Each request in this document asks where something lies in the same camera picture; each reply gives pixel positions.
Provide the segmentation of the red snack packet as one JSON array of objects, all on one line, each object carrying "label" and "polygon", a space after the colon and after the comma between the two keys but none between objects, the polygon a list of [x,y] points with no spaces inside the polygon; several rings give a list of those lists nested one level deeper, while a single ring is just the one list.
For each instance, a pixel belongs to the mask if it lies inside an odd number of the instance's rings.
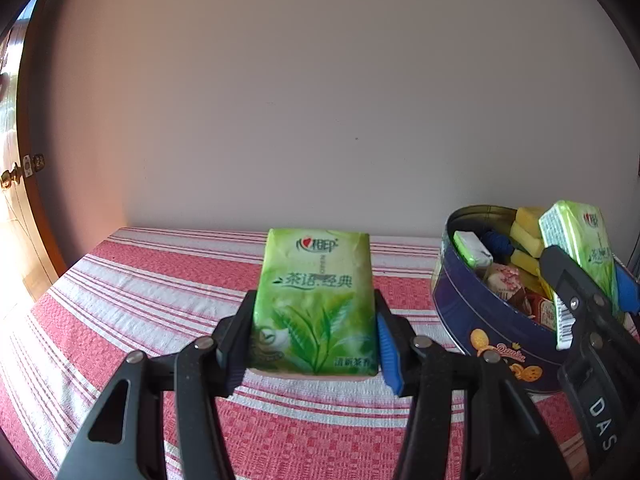
[{"label": "red snack packet", "polygon": [[526,292],[526,300],[529,305],[529,317],[537,324],[556,331],[555,306],[548,298],[536,292]]}]

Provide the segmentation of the green tissue pack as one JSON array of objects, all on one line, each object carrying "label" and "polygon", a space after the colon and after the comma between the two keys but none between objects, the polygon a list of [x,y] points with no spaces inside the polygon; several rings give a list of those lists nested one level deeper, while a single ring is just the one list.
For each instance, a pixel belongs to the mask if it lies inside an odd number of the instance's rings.
[{"label": "green tissue pack", "polygon": [[278,376],[378,374],[369,234],[268,232],[253,310],[250,367]]},{"label": "green tissue pack", "polygon": [[623,322],[614,255],[600,208],[558,200],[541,215],[538,226],[544,247],[562,248],[611,300],[611,313],[616,321]]},{"label": "green tissue pack", "polygon": [[494,263],[490,251],[474,232],[454,232],[454,246],[460,257],[474,270],[487,269]]}]

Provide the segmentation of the yellow porous sponge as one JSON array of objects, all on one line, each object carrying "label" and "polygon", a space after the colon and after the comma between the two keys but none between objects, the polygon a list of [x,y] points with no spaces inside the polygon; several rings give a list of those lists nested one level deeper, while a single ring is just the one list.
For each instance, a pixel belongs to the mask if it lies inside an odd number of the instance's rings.
[{"label": "yellow porous sponge", "polygon": [[528,252],[515,249],[510,257],[510,263],[533,276],[539,275],[539,262],[536,258],[529,255]]}]

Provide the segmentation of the yellow sponge with green scourer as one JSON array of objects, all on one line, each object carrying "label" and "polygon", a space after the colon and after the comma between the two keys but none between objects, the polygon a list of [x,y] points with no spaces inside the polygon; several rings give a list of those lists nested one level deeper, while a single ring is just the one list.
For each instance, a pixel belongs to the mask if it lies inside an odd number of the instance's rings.
[{"label": "yellow sponge with green scourer", "polygon": [[533,236],[516,221],[512,223],[510,237],[516,244],[522,246],[530,256],[535,259],[540,258],[544,250],[544,241],[540,237]]}]

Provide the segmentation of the pink floral snack packet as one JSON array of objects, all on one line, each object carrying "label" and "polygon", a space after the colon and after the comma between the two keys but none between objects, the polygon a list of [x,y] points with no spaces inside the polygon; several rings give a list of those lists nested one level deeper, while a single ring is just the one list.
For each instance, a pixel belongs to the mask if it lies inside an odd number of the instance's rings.
[{"label": "pink floral snack packet", "polygon": [[515,309],[526,315],[532,313],[526,288],[520,279],[517,268],[493,263],[486,271],[485,285],[497,297]]}]

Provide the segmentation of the tan yellow sponge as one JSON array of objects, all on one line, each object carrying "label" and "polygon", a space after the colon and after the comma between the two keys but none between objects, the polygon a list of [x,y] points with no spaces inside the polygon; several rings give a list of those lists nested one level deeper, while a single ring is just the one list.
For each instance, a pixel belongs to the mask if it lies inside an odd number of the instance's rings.
[{"label": "tan yellow sponge", "polygon": [[515,221],[520,226],[538,226],[539,219],[545,212],[544,207],[520,207],[516,211]]}]

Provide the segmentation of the dark blue yarn ball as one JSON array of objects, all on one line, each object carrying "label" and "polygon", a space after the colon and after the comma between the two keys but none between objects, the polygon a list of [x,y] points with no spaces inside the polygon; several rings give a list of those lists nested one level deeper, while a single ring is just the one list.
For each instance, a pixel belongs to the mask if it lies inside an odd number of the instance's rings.
[{"label": "dark blue yarn ball", "polygon": [[510,238],[506,235],[490,230],[483,235],[483,244],[489,250],[496,263],[507,264],[515,252]]}]

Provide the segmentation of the yellow snack packet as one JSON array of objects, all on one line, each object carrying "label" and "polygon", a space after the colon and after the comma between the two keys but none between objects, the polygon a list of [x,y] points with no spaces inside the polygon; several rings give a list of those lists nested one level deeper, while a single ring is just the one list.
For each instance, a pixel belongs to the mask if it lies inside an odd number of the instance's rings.
[{"label": "yellow snack packet", "polygon": [[544,291],[544,296],[546,296],[550,301],[553,300],[553,290],[549,286],[549,284],[544,280],[540,273],[537,274],[538,282],[541,289]]}]

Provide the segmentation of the round blue cookie tin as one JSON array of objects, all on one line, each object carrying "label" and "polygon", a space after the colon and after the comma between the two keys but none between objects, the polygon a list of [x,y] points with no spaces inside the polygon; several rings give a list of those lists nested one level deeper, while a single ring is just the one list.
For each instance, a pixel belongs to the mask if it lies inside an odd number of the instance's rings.
[{"label": "round blue cookie tin", "polygon": [[[510,237],[516,211],[503,206],[474,205],[450,214],[442,234],[442,249],[432,281],[432,296],[442,324],[461,350],[473,356],[479,356],[486,350],[495,350],[527,390],[534,393],[555,392],[560,388],[558,374],[566,359],[565,353],[558,347],[556,331],[537,324],[528,315],[497,297],[485,285],[488,268],[470,268],[454,246],[456,231],[474,232],[483,243],[484,233],[495,230],[509,237],[515,249],[525,252]],[[539,226],[523,228],[541,238]],[[526,292],[544,296],[536,276],[510,262],[505,266],[518,269]]]}]

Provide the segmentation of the wooden door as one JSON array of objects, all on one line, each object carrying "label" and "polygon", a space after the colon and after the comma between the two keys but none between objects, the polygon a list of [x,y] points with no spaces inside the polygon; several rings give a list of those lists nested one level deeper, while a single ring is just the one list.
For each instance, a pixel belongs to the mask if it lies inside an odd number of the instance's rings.
[{"label": "wooden door", "polygon": [[33,304],[66,263],[43,209],[32,150],[28,76],[47,0],[30,0],[1,40],[1,303]]}]

